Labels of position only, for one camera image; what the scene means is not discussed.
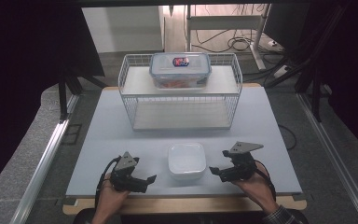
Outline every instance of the gray carpet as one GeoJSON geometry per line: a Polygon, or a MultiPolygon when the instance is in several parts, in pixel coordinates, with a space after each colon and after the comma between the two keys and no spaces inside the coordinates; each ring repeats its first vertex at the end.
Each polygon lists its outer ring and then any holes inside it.
{"type": "MultiPolygon", "coordinates": [[[[278,57],[271,57],[268,58],[269,61],[279,60],[278,57]]],[[[99,79],[116,86],[116,74],[121,66],[122,55],[102,54],[101,58],[106,77],[99,79]]],[[[239,55],[239,59],[243,73],[257,71],[251,55],[242,54],[239,55]]],[[[247,77],[255,78],[260,75],[246,75],[244,79],[247,77]]],[[[27,223],[72,223],[74,219],[73,216],[67,216],[62,212],[61,202],[65,197],[69,179],[101,93],[93,84],[85,80],[81,82],[85,89],[84,93],[80,95],[66,136],[57,151],[27,223]]],[[[358,213],[296,98],[293,91],[295,82],[296,77],[293,77],[267,92],[277,122],[296,135],[296,146],[289,150],[289,156],[308,201],[303,213],[310,223],[358,223],[358,213]]],[[[0,223],[10,221],[57,124],[57,94],[56,87],[53,87],[42,95],[42,106],[32,127],[0,176],[0,223]]],[[[324,127],[337,145],[342,160],[358,183],[357,139],[337,118],[326,99],[321,101],[321,117],[324,127]]],[[[295,138],[285,129],[281,131],[286,146],[293,146],[295,138]]]]}

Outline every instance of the floor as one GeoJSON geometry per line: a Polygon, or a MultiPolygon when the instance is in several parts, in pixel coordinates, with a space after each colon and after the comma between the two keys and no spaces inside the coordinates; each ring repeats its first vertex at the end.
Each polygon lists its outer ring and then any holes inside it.
{"type": "MultiPolygon", "coordinates": [[[[216,8],[197,6],[197,15],[199,13],[213,15],[218,10],[221,10],[221,7],[216,8]]],[[[241,14],[243,8],[247,13],[252,12],[249,11],[251,10],[249,8],[252,8],[250,6],[230,6],[225,8],[224,13],[241,14]]],[[[260,7],[258,5],[254,6],[254,12],[257,8],[260,7]]],[[[166,16],[167,27],[175,28],[174,31],[166,30],[166,51],[184,50],[183,12],[183,7],[175,7],[172,17],[166,16]]],[[[218,33],[219,31],[202,31],[199,32],[199,39],[202,42],[202,40],[206,40],[218,33]]],[[[234,36],[234,33],[235,31],[226,32],[202,46],[212,50],[227,48],[227,41],[234,36]]],[[[250,32],[237,31],[236,35],[246,35],[249,38],[250,32]]],[[[192,39],[197,39],[196,32],[192,32],[192,39]]],[[[263,36],[261,46],[269,49],[268,41],[269,38],[263,36]]],[[[238,44],[241,44],[238,48],[242,46],[246,48],[245,43],[238,44]]],[[[281,49],[278,46],[277,49],[269,50],[279,51],[281,49]]],[[[265,53],[267,67],[272,67],[281,58],[280,55],[265,53]]],[[[106,75],[102,80],[109,85],[116,86],[116,74],[118,74],[118,69],[121,66],[123,54],[105,53],[100,56],[106,75]]],[[[252,80],[252,82],[259,82],[260,84],[263,84],[265,80],[270,81],[273,79],[273,76],[265,77],[264,75],[254,74],[257,73],[257,68],[249,50],[239,52],[238,58],[242,72],[251,74],[245,75],[244,79],[262,77],[252,80]]],[[[73,216],[67,216],[62,213],[62,199],[73,167],[76,164],[81,143],[90,125],[93,108],[95,108],[101,92],[93,84],[85,80],[81,80],[81,82],[84,92],[79,96],[77,110],[71,119],[69,131],[62,140],[57,156],[46,176],[45,184],[37,196],[27,223],[72,223],[74,219],[73,216]],[[76,138],[74,138],[71,130],[74,130],[76,138]]],[[[303,213],[310,223],[358,223],[358,211],[299,103],[294,92],[294,83],[296,83],[296,77],[286,80],[273,89],[267,89],[267,93],[278,124],[283,125],[295,134],[292,135],[286,129],[281,129],[287,147],[293,147],[288,153],[308,201],[308,206],[303,213]]],[[[26,190],[34,170],[48,145],[48,140],[57,125],[60,115],[57,86],[45,90],[41,96],[41,102],[42,106],[35,117],[34,123],[22,139],[6,169],[0,175],[0,223],[8,223],[12,219],[22,194],[26,190]]],[[[325,130],[358,185],[357,139],[335,115],[328,105],[327,98],[322,99],[320,111],[325,130]]]]}

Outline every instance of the person's left hand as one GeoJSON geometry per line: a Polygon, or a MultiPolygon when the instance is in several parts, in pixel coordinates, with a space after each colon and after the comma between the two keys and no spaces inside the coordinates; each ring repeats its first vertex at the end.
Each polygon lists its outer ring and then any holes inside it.
{"type": "Polygon", "coordinates": [[[106,223],[107,220],[120,209],[124,200],[130,194],[130,191],[116,191],[109,181],[110,173],[105,176],[103,185],[101,186],[100,199],[92,224],[106,223]]]}

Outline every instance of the white plastic bowl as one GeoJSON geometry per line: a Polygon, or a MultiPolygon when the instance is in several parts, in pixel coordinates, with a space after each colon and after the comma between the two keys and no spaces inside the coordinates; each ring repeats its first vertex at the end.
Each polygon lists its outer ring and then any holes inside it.
{"type": "Polygon", "coordinates": [[[190,180],[202,177],[206,167],[205,152],[199,143],[176,144],[168,151],[172,178],[190,180]]]}

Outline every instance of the sleeve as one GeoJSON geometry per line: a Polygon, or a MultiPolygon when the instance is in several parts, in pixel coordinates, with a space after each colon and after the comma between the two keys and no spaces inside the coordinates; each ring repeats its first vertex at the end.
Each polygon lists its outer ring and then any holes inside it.
{"type": "Polygon", "coordinates": [[[283,206],[280,206],[274,213],[263,218],[264,224],[301,224],[283,206]]]}

